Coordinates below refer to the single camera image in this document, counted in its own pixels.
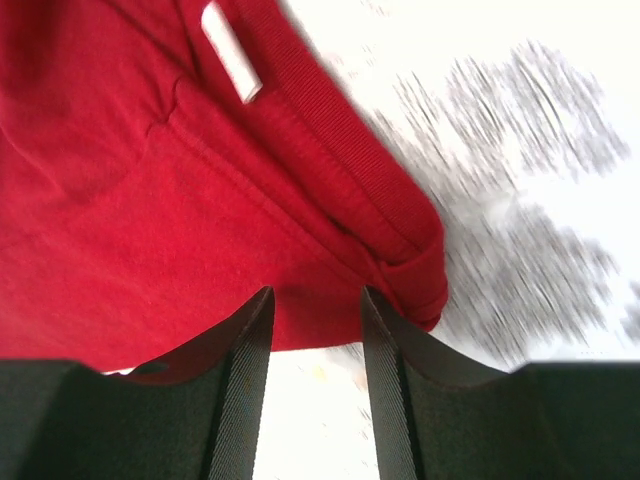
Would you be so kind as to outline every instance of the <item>white surface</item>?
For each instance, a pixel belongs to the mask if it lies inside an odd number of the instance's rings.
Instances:
[[[436,336],[507,370],[639,358],[633,2],[287,4],[440,209],[451,300]],[[357,348],[273,355],[257,480],[377,478],[362,368]]]

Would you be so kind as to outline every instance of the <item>red cloth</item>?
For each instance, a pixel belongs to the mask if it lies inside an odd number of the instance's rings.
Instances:
[[[443,230],[274,0],[0,0],[0,356],[134,366],[276,289],[274,349],[360,338],[359,291],[430,329]]]

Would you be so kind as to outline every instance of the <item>white table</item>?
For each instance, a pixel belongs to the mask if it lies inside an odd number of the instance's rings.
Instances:
[[[640,358],[640,29],[629,2],[288,0],[438,206],[434,334],[494,367]],[[361,350],[275,354],[256,479],[375,479]]]

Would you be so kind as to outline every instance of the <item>red fabric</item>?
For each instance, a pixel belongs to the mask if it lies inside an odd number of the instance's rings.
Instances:
[[[430,329],[443,230],[274,0],[0,0],[0,356],[139,364],[276,289],[274,349],[360,338],[359,291]]]

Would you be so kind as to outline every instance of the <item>white label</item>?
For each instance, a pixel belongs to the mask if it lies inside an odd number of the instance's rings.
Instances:
[[[202,12],[202,30],[216,51],[243,103],[250,102],[262,88],[262,82],[253,70],[231,26],[220,7],[209,3]]]

